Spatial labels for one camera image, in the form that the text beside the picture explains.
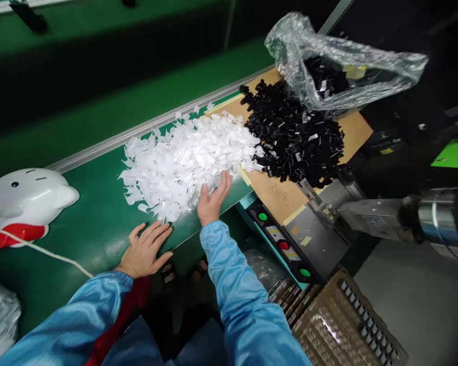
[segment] red strap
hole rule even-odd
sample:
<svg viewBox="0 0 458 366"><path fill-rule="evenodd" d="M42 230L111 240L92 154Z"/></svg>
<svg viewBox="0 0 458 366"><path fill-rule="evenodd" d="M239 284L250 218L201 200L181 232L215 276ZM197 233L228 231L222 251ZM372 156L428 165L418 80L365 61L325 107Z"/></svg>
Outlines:
<svg viewBox="0 0 458 366"><path fill-rule="evenodd" d="M2 230L8 231L9 233L26 241L40 239L46 232L45 226L35 226L29 224L10 224ZM0 233L0 248L6 248L17 243L18 241L15 239Z"/></svg>

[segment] white cable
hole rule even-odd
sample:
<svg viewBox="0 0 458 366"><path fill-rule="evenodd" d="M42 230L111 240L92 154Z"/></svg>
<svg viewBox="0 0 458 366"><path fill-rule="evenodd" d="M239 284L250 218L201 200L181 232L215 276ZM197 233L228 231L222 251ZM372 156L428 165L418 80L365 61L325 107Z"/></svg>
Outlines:
<svg viewBox="0 0 458 366"><path fill-rule="evenodd" d="M4 231L4 230L0 230L0 234L5 234L9 237L11 237L12 239L28 246L29 248L32 248L32 249L35 249L37 250L38 252L41 252L49 257L52 257L52 258L55 258L55 259L59 259L63 262L66 262L66 263L70 263L70 264L73 264L74 266L76 266L80 271L82 271L85 275L87 275L88 277L92 278L93 277L93 274L91 274L90 272L88 272L86 269L84 269L79 263L75 262L74 260L72 259L69 259L69 258L66 258L66 257L63 257L63 256L60 256L58 254L54 254L48 250L45 250L44 248L41 248L41 247L38 247L37 245L35 244L32 244L31 242L29 241L25 241L17 236L15 236L14 234L11 234L7 231Z"/></svg>

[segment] gray floor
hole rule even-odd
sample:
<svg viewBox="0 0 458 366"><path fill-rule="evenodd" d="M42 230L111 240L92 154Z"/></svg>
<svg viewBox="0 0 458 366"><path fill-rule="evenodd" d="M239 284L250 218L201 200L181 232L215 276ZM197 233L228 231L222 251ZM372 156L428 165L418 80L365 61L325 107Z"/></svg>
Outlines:
<svg viewBox="0 0 458 366"><path fill-rule="evenodd" d="M355 276L408 366L458 365L458 262L430 245L383 240Z"/></svg>

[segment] right hand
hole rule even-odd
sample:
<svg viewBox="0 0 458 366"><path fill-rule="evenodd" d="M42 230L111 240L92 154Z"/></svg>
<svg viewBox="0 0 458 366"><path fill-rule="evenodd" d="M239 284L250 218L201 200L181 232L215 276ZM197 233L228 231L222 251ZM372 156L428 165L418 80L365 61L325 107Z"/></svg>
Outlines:
<svg viewBox="0 0 458 366"><path fill-rule="evenodd" d="M222 172L219 188L209 196L209 186L204 184L200 192L200 199L197 205L197 214L202 227L219 219L220 208L224 199L231 190L233 177L227 170Z"/></svg>

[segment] hand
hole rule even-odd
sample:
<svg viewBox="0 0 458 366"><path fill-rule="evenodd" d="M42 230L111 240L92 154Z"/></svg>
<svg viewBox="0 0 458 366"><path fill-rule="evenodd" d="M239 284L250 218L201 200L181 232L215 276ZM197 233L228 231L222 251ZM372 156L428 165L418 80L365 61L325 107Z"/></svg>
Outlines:
<svg viewBox="0 0 458 366"><path fill-rule="evenodd" d="M166 252L156 259L159 248L173 231L169 224L160 225L161 221L156 221L139 237L137 235L146 224L137 226L129 234L131 246L122 256L121 264L114 270L124 272L134 279L155 274L173 255L173 252Z"/></svg>
<svg viewBox="0 0 458 366"><path fill-rule="evenodd" d="M222 172L219 188L212 195L209 196L208 185L204 184L202 186L200 200L197 205L197 214L202 227L219 219L220 207L231 190L232 182L233 177L225 170Z"/></svg>

